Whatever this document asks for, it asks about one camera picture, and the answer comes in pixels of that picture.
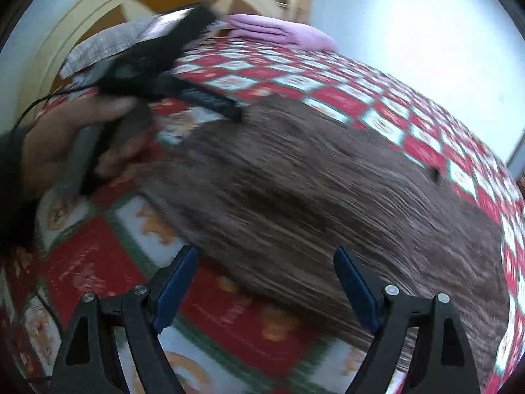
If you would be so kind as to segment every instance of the hand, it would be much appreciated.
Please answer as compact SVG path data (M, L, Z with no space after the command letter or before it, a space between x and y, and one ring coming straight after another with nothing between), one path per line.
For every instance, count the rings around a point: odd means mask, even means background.
M65 102L43 115L24 140L22 183L25 198L39 198L54 185L64 172L67 153L80 128L120 118L136 103L133 97L94 95ZM105 179L118 176L147 140L148 133L141 132L117 149L106 151L100 156L95 173Z

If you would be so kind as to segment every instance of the person's arm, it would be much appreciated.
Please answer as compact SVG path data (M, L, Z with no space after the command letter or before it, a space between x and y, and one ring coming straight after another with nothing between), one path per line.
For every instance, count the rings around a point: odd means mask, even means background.
M32 241L36 202L63 172L78 130L122 117L136 103L131 97L78 98L52 109L31 129L21 127L0 137L0 245ZM142 150L147 137L147 132L141 132L108 150L96 173L102 178L117 176Z
M0 137L0 243L21 241L32 231L34 202L24 200L22 149L28 127L7 132Z

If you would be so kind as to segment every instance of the pink blanket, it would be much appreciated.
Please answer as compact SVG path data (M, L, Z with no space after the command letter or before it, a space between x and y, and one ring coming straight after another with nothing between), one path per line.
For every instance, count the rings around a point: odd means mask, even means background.
M230 37L276 44L288 49L337 51L332 37L304 23L255 14L230 14L226 19L235 28Z

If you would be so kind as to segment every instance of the wooden headboard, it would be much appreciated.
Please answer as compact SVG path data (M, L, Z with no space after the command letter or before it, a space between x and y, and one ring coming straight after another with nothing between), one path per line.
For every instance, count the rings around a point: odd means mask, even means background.
M272 18L282 15L274 0L80 0L49 33L27 67L16 116L63 83L58 71L76 44L119 23L198 1L210 1L222 13L252 13Z

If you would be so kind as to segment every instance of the printed bedspread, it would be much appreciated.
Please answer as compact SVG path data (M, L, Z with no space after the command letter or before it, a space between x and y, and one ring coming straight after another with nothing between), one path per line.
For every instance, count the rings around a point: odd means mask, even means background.
M415 163L439 167L461 198L500 224L510 314L485 393L499 389L525 352L525 203L505 165L483 143L410 87L333 52L219 38L187 52L174 70L245 101L280 93L342 123L374 129ZM44 111L76 97L54 98ZM136 193L133 177L138 165L216 115L169 99L155 112L162 129L140 160L69 212L57 209L48 192L38 209L34 250L18 248L2 262L0 330L37 392L45 392L46 382L34 378L52 373L60 345L55 319L67 325L86 292L113 296L147 282L184 244ZM117 330L115 337L130 392L143 393L125 335ZM364 357L244 291L208 262L159 338L188 393L343 393ZM400 391L403 377L395 372L389 394Z

